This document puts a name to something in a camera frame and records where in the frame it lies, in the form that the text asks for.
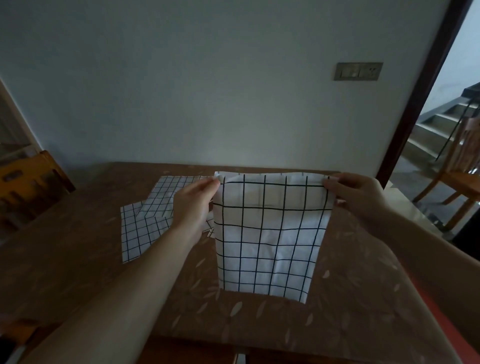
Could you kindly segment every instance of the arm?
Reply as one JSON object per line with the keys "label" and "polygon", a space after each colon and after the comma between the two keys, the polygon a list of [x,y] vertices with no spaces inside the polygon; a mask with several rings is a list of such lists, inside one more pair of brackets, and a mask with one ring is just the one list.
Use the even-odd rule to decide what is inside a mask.
{"label": "arm", "polygon": [[134,363],[200,238],[208,203],[218,186],[218,180],[205,179],[178,191],[171,228],[24,363]]}
{"label": "arm", "polygon": [[382,240],[422,282],[440,309],[480,350],[480,262],[396,213],[373,178],[341,173],[325,187],[343,199],[338,205]]}

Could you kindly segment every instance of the tabletop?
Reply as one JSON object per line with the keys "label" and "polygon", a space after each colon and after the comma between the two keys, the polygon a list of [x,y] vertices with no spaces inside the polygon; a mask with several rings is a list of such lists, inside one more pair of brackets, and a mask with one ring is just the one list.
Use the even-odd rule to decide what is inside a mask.
{"label": "tabletop", "polygon": [[[0,247],[0,313],[64,321],[122,264],[120,207],[144,200],[161,175],[287,169],[113,163]],[[328,174],[325,171],[313,171]],[[215,242],[194,246],[153,333],[388,363],[459,363],[393,253],[334,209],[306,304],[218,288]]]}

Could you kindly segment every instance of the wall outlet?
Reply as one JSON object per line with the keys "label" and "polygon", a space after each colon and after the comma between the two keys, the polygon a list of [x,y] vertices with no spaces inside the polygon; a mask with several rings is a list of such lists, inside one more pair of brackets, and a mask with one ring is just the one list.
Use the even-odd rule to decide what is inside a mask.
{"label": "wall outlet", "polygon": [[336,64],[334,81],[376,81],[383,62],[353,62]]}

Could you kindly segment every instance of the person's left hand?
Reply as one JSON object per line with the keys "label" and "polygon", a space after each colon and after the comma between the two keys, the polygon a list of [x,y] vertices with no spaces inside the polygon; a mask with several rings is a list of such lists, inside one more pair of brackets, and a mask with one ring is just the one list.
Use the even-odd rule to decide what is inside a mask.
{"label": "person's left hand", "polygon": [[188,232],[193,244],[202,234],[202,225],[208,214],[208,204],[220,186],[214,177],[199,180],[176,192],[173,196],[173,223],[171,228]]}

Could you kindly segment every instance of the person's left arm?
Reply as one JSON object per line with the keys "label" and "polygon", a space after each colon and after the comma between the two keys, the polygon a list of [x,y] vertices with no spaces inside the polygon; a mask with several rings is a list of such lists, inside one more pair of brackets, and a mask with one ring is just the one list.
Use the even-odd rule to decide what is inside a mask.
{"label": "person's left arm", "polygon": [[171,228],[23,362],[134,363],[190,249],[200,238],[208,203],[218,186],[219,181],[210,178],[178,191]]}

